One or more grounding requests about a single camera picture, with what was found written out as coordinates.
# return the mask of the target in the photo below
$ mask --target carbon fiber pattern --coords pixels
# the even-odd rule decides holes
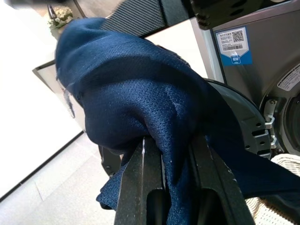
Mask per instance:
[[[159,0],[125,0],[101,28],[144,37],[165,26]]]

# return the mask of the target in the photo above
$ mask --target white floor tile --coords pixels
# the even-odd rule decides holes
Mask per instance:
[[[83,134],[35,174],[33,180],[43,201],[91,156],[96,157],[97,152],[98,146],[92,143],[86,134]]]
[[[107,180],[101,160],[90,157],[19,225],[112,225],[115,212],[96,202]]]
[[[33,180],[25,182],[0,202],[0,224],[16,225],[42,203]]]

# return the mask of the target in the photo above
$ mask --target blue label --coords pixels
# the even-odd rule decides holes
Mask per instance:
[[[239,55],[232,55],[231,56],[232,64],[240,64],[240,56]]]
[[[223,66],[252,64],[246,27],[216,33]]]

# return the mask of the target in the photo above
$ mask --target navy blue cloth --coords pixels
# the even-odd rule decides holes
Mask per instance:
[[[163,154],[171,195],[169,225],[189,224],[193,196],[186,154],[196,132],[206,135],[246,198],[299,192],[299,177],[245,151],[230,107],[187,64],[147,40],[101,30],[103,21],[70,23],[55,59],[58,79],[84,108],[89,138],[125,155],[120,171],[97,197],[102,205],[116,209],[126,163],[147,135]]]

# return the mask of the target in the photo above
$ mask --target sticker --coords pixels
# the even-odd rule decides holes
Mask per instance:
[[[284,78],[277,84],[277,87],[285,91],[290,91],[300,82],[300,64],[295,66]]]
[[[246,27],[216,33],[224,66],[252,64]]]

